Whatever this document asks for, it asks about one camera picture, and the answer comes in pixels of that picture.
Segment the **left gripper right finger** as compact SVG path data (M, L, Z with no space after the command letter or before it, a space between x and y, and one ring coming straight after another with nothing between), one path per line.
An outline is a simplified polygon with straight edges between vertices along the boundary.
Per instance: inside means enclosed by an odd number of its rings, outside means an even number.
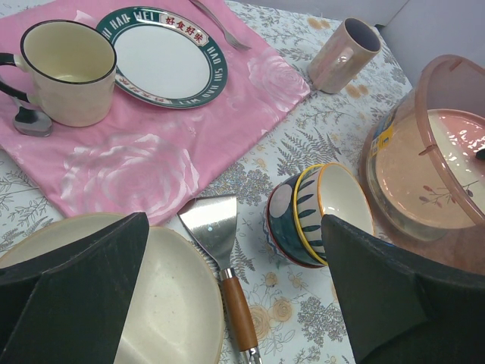
M321 236L357 363L482 363L484 276L325 215Z

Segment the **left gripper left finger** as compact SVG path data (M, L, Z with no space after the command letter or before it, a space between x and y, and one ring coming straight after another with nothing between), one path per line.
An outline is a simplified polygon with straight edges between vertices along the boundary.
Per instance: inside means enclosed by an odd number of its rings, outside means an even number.
M3 363L112 363L146 249L137 212L1 269Z

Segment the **pink cream branch plate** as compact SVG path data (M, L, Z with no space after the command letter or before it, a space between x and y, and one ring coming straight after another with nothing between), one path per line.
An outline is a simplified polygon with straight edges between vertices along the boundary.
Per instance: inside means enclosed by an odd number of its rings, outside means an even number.
M415 239L432 241L472 228L474 221L445 184L453 177L460 192L484 211L484 119L455 109L427 113L434 141L425 146L414 115L382 120L373 136L368 179L394 227Z

